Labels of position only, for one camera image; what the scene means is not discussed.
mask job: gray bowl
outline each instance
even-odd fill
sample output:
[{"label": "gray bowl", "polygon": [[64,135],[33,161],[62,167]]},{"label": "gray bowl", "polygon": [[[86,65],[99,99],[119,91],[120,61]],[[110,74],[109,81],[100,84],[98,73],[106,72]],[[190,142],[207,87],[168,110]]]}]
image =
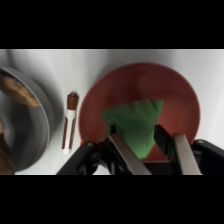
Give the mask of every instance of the gray bowl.
[{"label": "gray bowl", "polygon": [[43,155],[53,133],[53,110],[40,87],[22,73],[6,67],[0,70],[26,86],[41,107],[27,107],[0,91],[0,117],[5,124],[5,139],[12,149],[16,172],[35,164]]}]

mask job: red bowl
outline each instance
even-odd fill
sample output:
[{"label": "red bowl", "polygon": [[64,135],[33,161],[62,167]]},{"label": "red bowl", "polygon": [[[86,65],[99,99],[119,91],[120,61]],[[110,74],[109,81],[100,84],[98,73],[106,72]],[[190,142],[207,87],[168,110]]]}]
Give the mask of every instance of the red bowl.
[{"label": "red bowl", "polygon": [[[164,100],[158,124],[171,135],[185,134],[191,143],[200,124],[200,105],[189,82],[163,65],[137,63],[115,69],[102,77],[87,93],[79,114],[81,140],[99,142],[106,137],[102,112],[116,104],[137,100]],[[147,161],[166,160],[157,145]]]}]

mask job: white table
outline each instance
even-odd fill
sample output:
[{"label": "white table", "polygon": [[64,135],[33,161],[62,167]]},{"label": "white table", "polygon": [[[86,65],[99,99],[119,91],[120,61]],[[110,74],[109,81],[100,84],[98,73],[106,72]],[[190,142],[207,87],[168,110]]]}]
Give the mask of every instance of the white table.
[{"label": "white table", "polygon": [[[49,96],[58,121],[41,160],[18,175],[56,174],[70,156],[61,154],[66,98],[77,91],[80,103],[94,82],[119,66],[154,62],[181,73],[194,87],[201,105],[202,138],[224,148],[224,50],[50,50],[0,49],[0,65],[10,66],[38,81]],[[74,151],[80,145],[76,125]],[[100,168],[98,174],[107,171]]]}]

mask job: brown food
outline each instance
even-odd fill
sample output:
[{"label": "brown food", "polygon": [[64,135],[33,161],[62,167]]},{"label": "brown food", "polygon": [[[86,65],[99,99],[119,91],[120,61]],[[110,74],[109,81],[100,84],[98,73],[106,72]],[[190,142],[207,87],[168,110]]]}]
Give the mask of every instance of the brown food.
[{"label": "brown food", "polygon": [[76,110],[78,105],[79,97],[76,93],[68,95],[67,106],[68,110]]},{"label": "brown food", "polygon": [[0,90],[13,100],[31,107],[39,107],[36,97],[17,80],[0,72]]}]

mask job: green object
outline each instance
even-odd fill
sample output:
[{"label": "green object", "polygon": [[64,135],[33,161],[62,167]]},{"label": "green object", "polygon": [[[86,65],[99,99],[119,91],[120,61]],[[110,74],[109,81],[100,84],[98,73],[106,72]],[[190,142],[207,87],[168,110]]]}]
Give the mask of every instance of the green object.
[{"label": "green object", "polygon": [[102,117],[107,122],[107,134],[116,125],[117,133],[139,159],[145,159],[151,152],[154,128],[163,108],[162,100],[136,101],[130,104],[112,106]]}]

